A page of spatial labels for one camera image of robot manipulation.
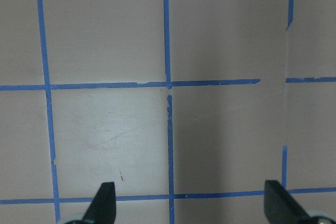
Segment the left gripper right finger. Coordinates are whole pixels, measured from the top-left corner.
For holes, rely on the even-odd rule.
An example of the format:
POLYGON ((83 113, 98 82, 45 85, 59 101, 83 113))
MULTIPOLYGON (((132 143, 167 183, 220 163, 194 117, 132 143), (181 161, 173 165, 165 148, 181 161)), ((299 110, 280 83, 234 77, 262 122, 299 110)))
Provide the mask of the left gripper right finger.
POLYGON ((335 223, 325 214, 305 211, 277 180, 264 183, 264 214, 270 224, 335 223))

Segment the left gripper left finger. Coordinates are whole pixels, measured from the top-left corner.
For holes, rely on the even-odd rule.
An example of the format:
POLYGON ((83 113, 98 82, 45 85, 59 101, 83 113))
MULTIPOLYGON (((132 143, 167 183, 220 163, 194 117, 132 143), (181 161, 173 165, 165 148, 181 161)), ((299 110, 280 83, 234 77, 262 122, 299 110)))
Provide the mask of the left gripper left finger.
POLYGON ((78 218, 63 220, 63 223, 114 224, 117 216, 114 182, 102 183, 86 212, 78 218))

